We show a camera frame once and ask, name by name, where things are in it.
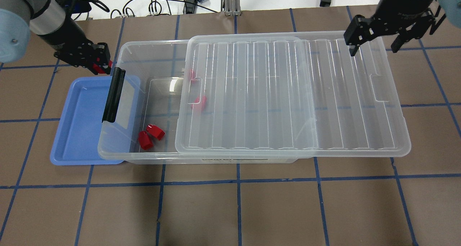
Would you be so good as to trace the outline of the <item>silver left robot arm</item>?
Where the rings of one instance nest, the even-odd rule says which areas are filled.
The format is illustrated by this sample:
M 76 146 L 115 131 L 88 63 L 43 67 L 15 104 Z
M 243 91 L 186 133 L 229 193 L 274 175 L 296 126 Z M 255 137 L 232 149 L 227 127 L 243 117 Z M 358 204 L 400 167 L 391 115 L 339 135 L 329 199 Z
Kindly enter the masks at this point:
M 57 0 L 0 0 L 0 60 L 11 63 L 26 52 L 35 33 L 54 50 L 54 57 L 93 74 L 110 74 L 108 44 L 94 43 Z

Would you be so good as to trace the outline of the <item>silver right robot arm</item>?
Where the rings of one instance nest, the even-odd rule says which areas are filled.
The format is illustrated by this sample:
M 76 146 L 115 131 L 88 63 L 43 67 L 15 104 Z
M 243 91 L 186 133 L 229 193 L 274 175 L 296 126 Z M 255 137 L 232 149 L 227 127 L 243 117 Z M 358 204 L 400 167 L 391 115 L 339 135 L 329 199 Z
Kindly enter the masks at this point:
M 433 34 L 448 19 L 460 27 L 460 0 L 380 0 L 370 18 L 355 15 L 344 32 L 349 53 L 355 56 L 360 46 L 380 36 L 396 35 L 391 44 L 396 53 L 409 41 Z

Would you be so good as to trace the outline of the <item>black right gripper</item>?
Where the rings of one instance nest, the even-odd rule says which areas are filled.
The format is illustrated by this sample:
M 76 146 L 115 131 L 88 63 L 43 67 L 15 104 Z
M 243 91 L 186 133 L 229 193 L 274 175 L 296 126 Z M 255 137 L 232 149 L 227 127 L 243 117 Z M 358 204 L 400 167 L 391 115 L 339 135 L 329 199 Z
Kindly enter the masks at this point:
M 434 0 L 380 0 L 375 12 L 367 17 L 353 16 L 344 32 L 344 41 L 354 57 L 359 47 L 379 36 L 396 35 L 391 51 L 397 53 L 404 44 L 420 39 L 435 24 L 430 5 Z

